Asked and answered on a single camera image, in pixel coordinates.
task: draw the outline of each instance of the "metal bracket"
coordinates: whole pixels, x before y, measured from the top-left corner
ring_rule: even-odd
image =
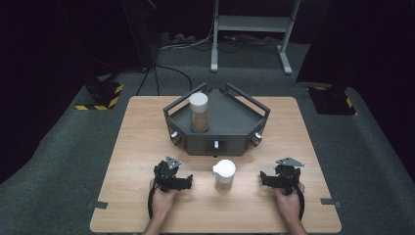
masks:
[[[278,160],[275,163],[279,164],[279,165],[287,165],[287,166],[304,166],[303,163],[300,163],[297,160],[294,160],[290,157],[287,157],[285,159],[282,160]]]
[[[321,198],[320,202],[321,205],[334,205],[337,209],[340,209],[342,207],[341,202],[335,202],[333,199]]]
[[[165,161],[167,162],[169,169],[174,169],[176,167],[179,167],[181,165],[181,162],[172,158],[171,156],[167,155],[165,156]]]

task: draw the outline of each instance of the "pentagonal platform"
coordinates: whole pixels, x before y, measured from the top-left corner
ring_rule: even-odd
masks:
[[[191,129],[191,110],[187,98],[195,92],[204,92],[208,97],[209,129],[206,132],[194,132]],[[231,93],[245,98],[244,102]],[[168,114],[168,111],[183,103],[185,105],[182,108]],[[250,108],[250,105],[264,114]],[[185,148],[189,155],[243,155],[250,144],[257,146],[260,143],[269,113],[268,108],[229,83],[225,90],[207,90],[204,83],[164,108],[171,141]]]

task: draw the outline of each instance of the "dark curtain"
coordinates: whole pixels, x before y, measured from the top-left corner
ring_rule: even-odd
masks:
[[[86,78],[141,61],[120,0],[0,1],[0,32],[3,182],[33,156]]]
[[[354,88],[412,177],[414,30],[411,0],[331,1],[297,80]]]

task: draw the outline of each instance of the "human arm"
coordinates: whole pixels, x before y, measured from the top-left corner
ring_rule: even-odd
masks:
[[[160,234],[165,219],[173,206],[177,192],[177,190],[168,190],[164,193],[160,188],[156,188],[152,204],[153,216],[147,224],[143,235]]]
[[[299,188],[304,192],[304,185],[299,183]],[[289,232],[293,235],[307,234],[299,219],[300,200],[297,190],[290,195],[284,195],[282,189],[274,188],[275,199],[277,200],[278,212],[284,220]]]

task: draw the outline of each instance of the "human hand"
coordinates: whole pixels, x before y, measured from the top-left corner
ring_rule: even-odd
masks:
[[[154,179],[150,181],[150,191],[153,187],[156,187],[154,195],[152,196],[153,216],[143,232],[144,235],[160,234],[162,225],[164,224],[165,218],[173,206],[174,198],[178,192],[177,190],[168,190],[164,193],[160,187],[158,187]]]
[[[153,187],[154,179],[150,181],[150,190]],[[174,198],[177,194],[177,190],[168,190],[163,192],[160,187],[157,187],[155,194],[153,195],[153,216],[165,217],[171,210],[174,203]]]
[[[299,183],[299,188],[304,193],[304,185]],[[286,224],[288,222],[300,222],[300,200],[297,190],[293,190],[290,195],[284,195],[284,189],[274,188],[273,190],[277,200],[278,212]]]

